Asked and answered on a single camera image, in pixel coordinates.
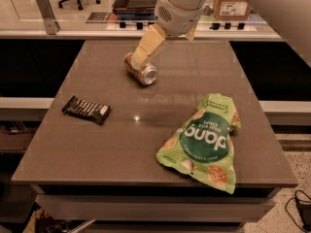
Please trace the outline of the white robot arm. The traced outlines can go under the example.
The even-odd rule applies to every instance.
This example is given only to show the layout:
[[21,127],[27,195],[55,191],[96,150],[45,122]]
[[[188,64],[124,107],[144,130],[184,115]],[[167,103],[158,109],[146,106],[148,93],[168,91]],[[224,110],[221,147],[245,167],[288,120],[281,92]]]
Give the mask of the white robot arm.
[[[311,0],[246,0],[311,65]],[[157,0],[156,23],[149,26],[130,64],[139,70],[157,55],[168,36],[194,37],[205,0]]]

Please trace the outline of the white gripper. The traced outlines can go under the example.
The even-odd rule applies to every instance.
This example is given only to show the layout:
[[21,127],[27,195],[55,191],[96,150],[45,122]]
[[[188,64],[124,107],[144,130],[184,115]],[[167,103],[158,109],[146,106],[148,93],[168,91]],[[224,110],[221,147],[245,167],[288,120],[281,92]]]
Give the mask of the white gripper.
[[194,39],[198,21],[204,10],[205,0],[157,0],[155,5],[156,23],[145,30],[130,64],[140,70],[165,45],[169,36],[185,35],[189,41]]

